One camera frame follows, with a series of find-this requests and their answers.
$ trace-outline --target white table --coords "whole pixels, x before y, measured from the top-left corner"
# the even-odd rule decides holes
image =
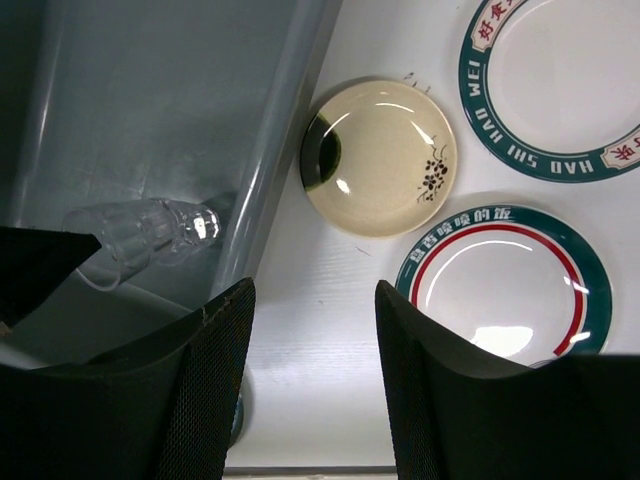
[[[555,214],[599,253],[614,288],[609,352],[640,346],[640,170],[592,184],[534,180],[502,164],[463,114],[457,63],[479,0],[344,0],[316,97],[364,76],[402,79],[441,106],[460,150],[454,190],[436,219],[485,201]],[[296,162],[256,279],[248,357],[253,412],[229,467],[393,465],[373,294],[393,282],[426,227],[376,241],[337,231],[314,210]]]

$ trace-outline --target cream plate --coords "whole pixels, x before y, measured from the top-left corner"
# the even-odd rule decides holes
[[[464,39],[462,103],[480,140],[533,177],[640,165],[640,1],[484,0]]]
[[[424,224],[442,206],[457,148],[429,97],[393,81],[363,82],[329,100],[300,152],[304,188],[338,228],[390,237]]]
[[[396,288],[449,330],[523,365],[597,353],[611,322],[611,287],[589,244],[558,219],[513,205],[437,225]]]

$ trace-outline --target gray sink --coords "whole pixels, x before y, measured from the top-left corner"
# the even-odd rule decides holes
[[[74,207],[148,197],[224,222],[112,293],[70,278],[0,362],[86,360],[255,274],[340,3],[0,0],[0,224],[57,230]]]

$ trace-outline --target beige ceramic plate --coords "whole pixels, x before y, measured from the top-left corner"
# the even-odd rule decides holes
[[[414,230],[444,203],[456,173],[451,127],[429,97],[403,83],[343,90],[313,119],[300,152],[318,211],[365,237]]]

